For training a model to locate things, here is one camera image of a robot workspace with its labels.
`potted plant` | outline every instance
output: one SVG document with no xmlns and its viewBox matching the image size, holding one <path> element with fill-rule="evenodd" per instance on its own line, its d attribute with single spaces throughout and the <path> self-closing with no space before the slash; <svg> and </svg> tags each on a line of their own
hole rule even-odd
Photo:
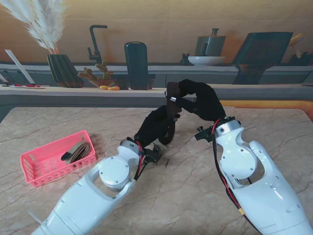
<svg viewBox="0 0 313 235">
<path fill-rule="evenodd" d="M 102 64 L 96 64 L 96 67 L 103 73 L 102 76 L 94 75 L 92 70 L 87 67 L 84 68 L 85 72 L 80 72 L 78 76 L 86 78 L 90 83 L 97 87 L 111 86 L 114 82 L 112 80 L 113 71 L 108 71 L 106 62 L 103 61 Z"/>
<path fill-rule="evenodd" d="M 26 23 L 31 37 L 49 51 L 47 56 L 52 77 L 63 87 L 80 88 L 84 85 L 66 55 L 61 55 L 58 40 L 64 29 L 64 0 L 0 0 L 8 13 Z"/>
</svg>

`black faucet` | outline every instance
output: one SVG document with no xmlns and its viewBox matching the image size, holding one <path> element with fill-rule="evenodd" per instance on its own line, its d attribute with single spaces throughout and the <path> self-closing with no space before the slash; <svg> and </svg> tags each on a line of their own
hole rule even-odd
<svg viewBox="0 0 313 235">
<path fill-rule="evenodd" d="M 91 34 L 91 39 L 92 39 L 92 42 L 93 42 L 93 47 L 94 47 L 94 55 L 92 54 L 90 47 L 87 48 L 88 49 L 88 53 L 89 53 L 89 59 L 90 60 L 96 60 L 97 64 L 101 64 L 102 63 L 102 59 L 101 59 L 100 52 L 98 50 L 96 37 L 94 36 L 94 32 L 93 32 L 94 28 L 108 28 L 108 26 L 94 24 L 94 25 L 90 26 L 90 28 L 89 28 L 90 34 Z"/>
</svg>

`small yellow fruit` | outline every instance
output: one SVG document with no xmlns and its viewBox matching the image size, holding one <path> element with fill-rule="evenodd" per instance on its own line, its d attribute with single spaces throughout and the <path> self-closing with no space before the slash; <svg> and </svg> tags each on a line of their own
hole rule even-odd
<svg viewBox="0 0 313 235">
<path fill-rule="evenodd" d="M 109 87 L 108 90 L 110 90 L 110 91 L 119 91 L 119 87 Z"/>
<path fill-rule="evenodd" d="M 99 88 L 102 89 L 102 90 L 107 90 L 108 86 L 100 86 Z"/>
</svg>

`white bowl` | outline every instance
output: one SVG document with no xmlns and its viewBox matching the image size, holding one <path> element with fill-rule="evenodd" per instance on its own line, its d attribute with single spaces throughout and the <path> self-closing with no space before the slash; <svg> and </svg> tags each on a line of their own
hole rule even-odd
<svg viewBox="0 0 313 235">
<path fill-rule="evenodd" d="M 225 57 L 220 56 L 189 56 L 188 60 L 195 66 L 217 65 L 224 61 Z"/>
</svg>

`pink plastic basket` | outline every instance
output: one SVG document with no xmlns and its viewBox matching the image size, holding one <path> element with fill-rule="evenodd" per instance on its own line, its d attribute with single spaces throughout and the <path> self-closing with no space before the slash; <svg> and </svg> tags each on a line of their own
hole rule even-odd
<svg viewBox="0 0 313 235">
<path fill-rule="evenodd" d="M 61 161 L 61 157 L 65 152 L 70 150 L 77 142 L 83 140 L 91 144 L 91 150 L 87 157 L 69 165 L 66 165 L 65 161 Z M 96 160 L 97 157 L 88 132 L 80 131 L 23 153 L 21 155 L 21 166 L 26 182 L 38 187 Z"/>
</svg>

